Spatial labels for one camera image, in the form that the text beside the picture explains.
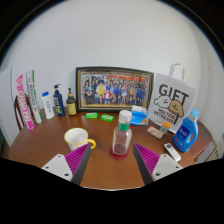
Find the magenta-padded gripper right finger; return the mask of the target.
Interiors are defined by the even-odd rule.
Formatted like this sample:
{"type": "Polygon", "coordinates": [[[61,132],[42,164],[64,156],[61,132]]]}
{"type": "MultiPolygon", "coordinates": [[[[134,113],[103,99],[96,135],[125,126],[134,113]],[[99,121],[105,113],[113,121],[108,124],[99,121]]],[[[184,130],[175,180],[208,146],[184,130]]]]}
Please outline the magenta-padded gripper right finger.
{"type": "Polygon", "coordinates": [[[137,143],[133,144],[133,154],[145,185],[182,169],[168,154],[159,155],[137,143]]]}

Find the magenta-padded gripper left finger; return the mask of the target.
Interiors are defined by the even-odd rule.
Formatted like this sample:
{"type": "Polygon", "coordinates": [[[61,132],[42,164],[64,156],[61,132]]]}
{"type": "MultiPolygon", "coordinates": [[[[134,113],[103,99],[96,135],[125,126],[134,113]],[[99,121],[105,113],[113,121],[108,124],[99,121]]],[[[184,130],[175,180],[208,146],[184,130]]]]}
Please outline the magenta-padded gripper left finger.
{"type": "Polygon", "coordinates": [[[90,155],[91,145],[87,143],[66,155],[57,154],[42,169],[79,185],[90,155]]]}

